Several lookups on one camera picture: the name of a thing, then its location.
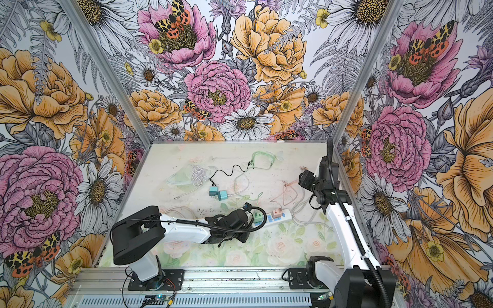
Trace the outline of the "green charger adapter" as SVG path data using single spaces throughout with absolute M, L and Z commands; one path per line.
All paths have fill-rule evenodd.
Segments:
M 261 213 L 261 212 L 255 212 L 254 213 L 254 225 L 255 226 L 262 224 L 263 220 L 264 220 L 263 213 Z

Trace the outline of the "pink charger plug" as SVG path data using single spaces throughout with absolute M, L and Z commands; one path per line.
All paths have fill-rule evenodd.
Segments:
M 272 212 L 272 218 L 277 219 L 282 216 L 282 209 L 276 209 Z

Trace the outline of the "white blue power strip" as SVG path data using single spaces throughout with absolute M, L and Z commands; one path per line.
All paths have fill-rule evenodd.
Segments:
M 291 220 L 292 215 L 288 209 L 276 209 L 267 214 L 267 222 L 264 224 L 264 227 L 271 227 Z

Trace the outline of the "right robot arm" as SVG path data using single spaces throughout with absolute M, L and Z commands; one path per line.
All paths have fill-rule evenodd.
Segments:
M 363 237 L 349 193 L 340 189 L 334 152 L 333 140 L 328 139 L 318 172 L 305 170 L 299 176 L 299 186 L 311 193 L 316 209 L 331 221 L 343 264 L 336 265 L 330 257 L 309 258 L 308 282 L 313 287 L 327 287 L 322 300 L 329 300 L 334 307 L 392 307 L 396 279 L 382 267 Z

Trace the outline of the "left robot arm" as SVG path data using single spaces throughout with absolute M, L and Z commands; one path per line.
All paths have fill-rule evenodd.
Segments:
M 157 289 L 166 274 L 152 250 L 159 243 L 186 242 L 218 245 L 237 240 L 246 243 L 251 233 L 269 222 L 264 209 L 246 203 L 240 209 L 204 219 L 174 218 L 155 205 L 116 222 L 110 231 L 113 263 L 127 266 L 132 278 L 147 289 Z

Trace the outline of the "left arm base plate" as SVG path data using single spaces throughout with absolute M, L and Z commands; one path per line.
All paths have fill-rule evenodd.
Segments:
M 131 272 L 128 291 L 180 291 L 184 282 L 185 270 L 163 269 L 158 276 L 148 281 L 140 281 L 137 274 Z

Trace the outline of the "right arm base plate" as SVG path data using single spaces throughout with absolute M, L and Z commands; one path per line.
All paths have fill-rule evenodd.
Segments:
M 309 280 L 308 271 L 305 268 L 288 268 L 282 278 L 291 290 L 320 289 L 319 285 Z

